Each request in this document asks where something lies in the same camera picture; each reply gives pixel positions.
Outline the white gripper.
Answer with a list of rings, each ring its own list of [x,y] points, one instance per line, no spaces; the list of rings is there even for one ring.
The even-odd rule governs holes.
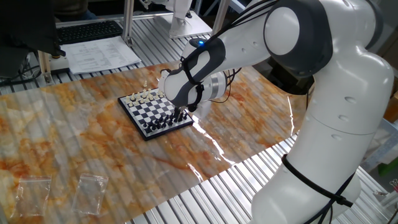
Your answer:
[[[165,93],[165,80],[166,80],[166,76],[168,75],[168,73],[161,73],[161,78],[159,80],[159,91],[162,91],[163,93]],[[196,109],[194,109],[192,111],[193,115],[195,115],[198,118],[204,118],[209,112],[210,112],[210,108],[211,108],[211,101],[210,100],[204,100],[199,102],[198,106]],[[182,121],[182,109],[181,108],[174,108],[174,113],[173,113],[173,120],[176,119],[176,117],[178,117],[178,122]]]

